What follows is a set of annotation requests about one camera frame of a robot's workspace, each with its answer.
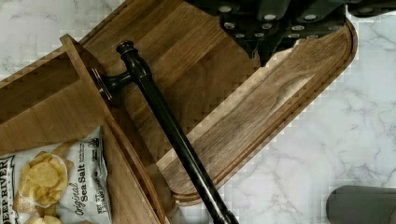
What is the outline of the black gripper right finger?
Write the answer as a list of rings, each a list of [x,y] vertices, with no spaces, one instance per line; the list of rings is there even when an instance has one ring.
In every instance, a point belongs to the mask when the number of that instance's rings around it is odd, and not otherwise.
[[[261,0],[262,27],[270,26],[261,42],[261,66],[300,38],[318,38],[341,28],[345,8],[342,0]]]

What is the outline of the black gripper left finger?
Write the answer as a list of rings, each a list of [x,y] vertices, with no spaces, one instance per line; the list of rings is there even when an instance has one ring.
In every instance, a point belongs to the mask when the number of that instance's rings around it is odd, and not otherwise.
[[[219,18],[219,25],[246,53],[253,58],[258,51],[258,0],[193,0],[193,5]]]

